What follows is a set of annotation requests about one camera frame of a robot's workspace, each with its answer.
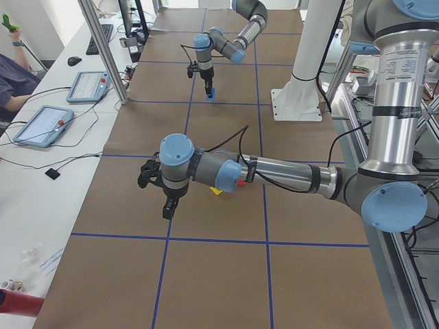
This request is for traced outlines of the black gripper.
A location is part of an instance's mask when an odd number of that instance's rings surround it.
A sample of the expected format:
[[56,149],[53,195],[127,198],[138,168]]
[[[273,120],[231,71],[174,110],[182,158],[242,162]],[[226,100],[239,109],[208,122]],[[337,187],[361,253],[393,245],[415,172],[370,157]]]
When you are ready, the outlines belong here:
[[167,186],[163,187],[163,192],[165,193],[167,200],[163,206],[162,216],[164,219],[173,219],[174,213],[178,207],[179,199],[187,194],[188,185],[181,188],[169,188]]
[[204,89],[206,95],[212,95],[214,69],[210,67],[208,69],[200,69],[200,76],[204,80]]

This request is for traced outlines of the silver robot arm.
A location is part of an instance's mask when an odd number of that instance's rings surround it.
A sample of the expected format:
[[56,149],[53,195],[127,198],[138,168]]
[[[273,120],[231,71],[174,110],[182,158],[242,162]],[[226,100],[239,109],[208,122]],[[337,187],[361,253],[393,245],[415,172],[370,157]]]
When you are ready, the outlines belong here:
[[167,197],[164,218],[173,218],[190,181],[231,193],[239,180],[261,179],[343,203],[384,232],[417,225],[427,198],[412,158],[427,55],[438,39],[438,2],[356,1],[351,38],[372,42],[380,53],[368,153],[357,169],[209,151],[184,134],[170,134],[161,142],[156,180]]
[[241,63],[246,56],[248,46],[254,42],[268,23],[268,11],[260,1],[233,1],[232,9],[248,21],[234,39],[227,39],[219,27],[212,27],[193,38],[196,60],[187,67],[187,75],[189,78],[193,77],[194,73],[200,75],[204,81],[207,99],[215,98],[212,52],[218,52],[233,64]]

